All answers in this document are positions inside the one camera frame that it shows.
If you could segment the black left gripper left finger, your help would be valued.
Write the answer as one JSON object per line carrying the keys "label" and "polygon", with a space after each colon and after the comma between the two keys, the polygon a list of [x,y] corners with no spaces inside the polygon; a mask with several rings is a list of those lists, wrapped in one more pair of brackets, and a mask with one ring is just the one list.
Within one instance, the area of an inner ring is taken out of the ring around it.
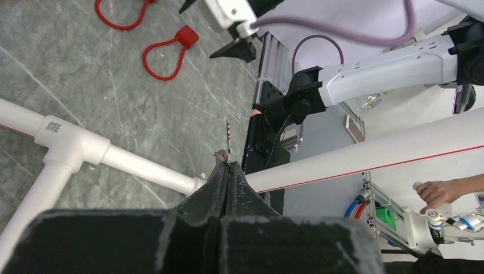
{"label": "black left gripper left finger", "polygon": [[173,209],[40,213],[2,273],[217,273],[229,165]]}

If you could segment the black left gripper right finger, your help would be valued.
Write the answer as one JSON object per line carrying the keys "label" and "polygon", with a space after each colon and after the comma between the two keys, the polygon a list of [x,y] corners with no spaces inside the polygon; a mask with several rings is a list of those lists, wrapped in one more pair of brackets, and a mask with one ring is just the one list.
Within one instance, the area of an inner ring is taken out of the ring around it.
{"label": "black left gripper right finger", "polygon": [[368,227],[344,217],[284,217],[229,167],[220,221],[220,273],[384,273]]}

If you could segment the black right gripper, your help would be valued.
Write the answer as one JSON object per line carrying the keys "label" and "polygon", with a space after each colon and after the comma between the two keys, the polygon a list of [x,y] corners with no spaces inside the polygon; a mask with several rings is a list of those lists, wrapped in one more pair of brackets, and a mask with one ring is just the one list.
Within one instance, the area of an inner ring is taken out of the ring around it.
{"label": "black right gripper", "polygon": [[[260,18],[283,2],[284,0],[247,0],[247,3],[243,6],[243,14],[254,15],[256,18]],[[236,58],[245,63],[254,61],[256,59],[256,49],[253,44],[253,38],[237,38],[229,42],[209,56],[209,59],[215,58]]]}

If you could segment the small silver key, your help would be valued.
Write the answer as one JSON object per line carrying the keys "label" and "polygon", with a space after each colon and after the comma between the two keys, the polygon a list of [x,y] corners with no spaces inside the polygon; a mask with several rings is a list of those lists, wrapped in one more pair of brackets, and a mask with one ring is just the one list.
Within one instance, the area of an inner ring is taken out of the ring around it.
{"label": "small silver key", "polygon": [[215,165],[219,165],[220,163],[227,163],[229,166],[232,163],[231,159],[231,129],[229,120],[226,120],[226,149],[219,150],[214,152],[213,155],[215,157]]}

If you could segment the short red wire connector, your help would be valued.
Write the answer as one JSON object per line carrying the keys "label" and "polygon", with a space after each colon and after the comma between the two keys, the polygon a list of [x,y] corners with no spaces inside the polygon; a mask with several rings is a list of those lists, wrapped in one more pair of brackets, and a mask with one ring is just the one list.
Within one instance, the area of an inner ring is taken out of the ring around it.
{"label": "short red wire connector", "polygon": [[121,1],[121,7],[117,6],[118,1],[94,2],[94,10],[98,18],[107,26],[119,31],[131,31],[138,27],[144,19],[147,9],[156,1]]}

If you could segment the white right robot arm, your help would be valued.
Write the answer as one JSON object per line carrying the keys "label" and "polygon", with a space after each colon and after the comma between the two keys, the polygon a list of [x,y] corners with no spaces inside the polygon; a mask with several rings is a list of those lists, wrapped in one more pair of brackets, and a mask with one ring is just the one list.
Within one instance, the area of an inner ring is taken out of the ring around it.
{"label": "white right robot arm", "polygon": [[273,127],[301,124],[314,113],[349,99],[418,84],[483,85],[478,70],[483,67],[483,2],[447,1],[468,15],[468,20],[445,33],[405,46],[413,34],[412,3],[405,1],[407,29],[402,36],[383,39],[344,30],[301,17],[258,18],[248,1],[202,1],[200,8],[216,31],[234,27],[234,41],[214,53],[227,57],[248,41],[261,26],[286,24],[323,31],[372,46],[394,47],[393,51],[356,63],[315,66],[294,74],[286,96],[253,111]]}

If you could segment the person's bare hand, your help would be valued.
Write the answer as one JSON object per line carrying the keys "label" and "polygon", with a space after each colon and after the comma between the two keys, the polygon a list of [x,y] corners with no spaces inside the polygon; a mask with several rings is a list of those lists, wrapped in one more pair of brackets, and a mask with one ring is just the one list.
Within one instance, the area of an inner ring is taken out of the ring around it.
{"label": "person's bare hand", "polygon": [[438,208],[443,204],[451,204],[461,196],[469,193],[469,188],[463,179],[448,181],[429,181],[416,186],[416,192],[426,203],[420,210],[424,214],[431,208]]}

